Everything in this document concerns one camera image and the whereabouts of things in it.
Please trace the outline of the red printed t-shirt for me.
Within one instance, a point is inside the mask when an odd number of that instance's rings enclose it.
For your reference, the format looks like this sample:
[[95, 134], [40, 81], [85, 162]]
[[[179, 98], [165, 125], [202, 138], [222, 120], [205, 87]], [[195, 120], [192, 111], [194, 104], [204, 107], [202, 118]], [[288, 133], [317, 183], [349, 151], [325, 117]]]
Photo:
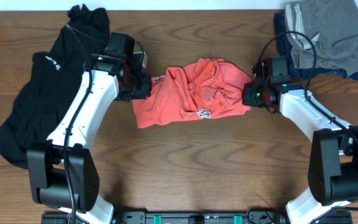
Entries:
[[185, 67], [168, 67], [151, 81], [151, 95], [132, 102], [138, 128], [237, 116], [250, 110], [242, 103], [242, 90], [252, 80], [223, 59], [201, 58]]

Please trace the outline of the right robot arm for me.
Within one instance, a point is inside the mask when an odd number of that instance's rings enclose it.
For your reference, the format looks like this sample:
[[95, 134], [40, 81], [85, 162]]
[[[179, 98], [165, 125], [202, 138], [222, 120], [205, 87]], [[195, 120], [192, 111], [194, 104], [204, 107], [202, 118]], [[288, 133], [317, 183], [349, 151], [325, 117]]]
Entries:
[[283, 115], [311, 141], [308, 188], [276, 223], [350, 222], [350, 204], [358, 202], [358, 126], [332, 114], [301, 83], [249, 83], [242, 102]]

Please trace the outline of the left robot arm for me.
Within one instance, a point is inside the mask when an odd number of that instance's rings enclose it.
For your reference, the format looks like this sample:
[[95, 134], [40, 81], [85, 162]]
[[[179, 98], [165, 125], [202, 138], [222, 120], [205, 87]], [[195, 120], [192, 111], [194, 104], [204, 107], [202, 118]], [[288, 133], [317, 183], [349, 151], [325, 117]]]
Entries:
[[91, 156], [104, 115], [113, 101], [150, 96], [143, 73], [147, 54], [93, 54], [76, 96], [58, 126], [27, 151], [32, 200], [62, 212], [60, 223], [112, 223], [114, 206], [99, 194], [100, 178]]

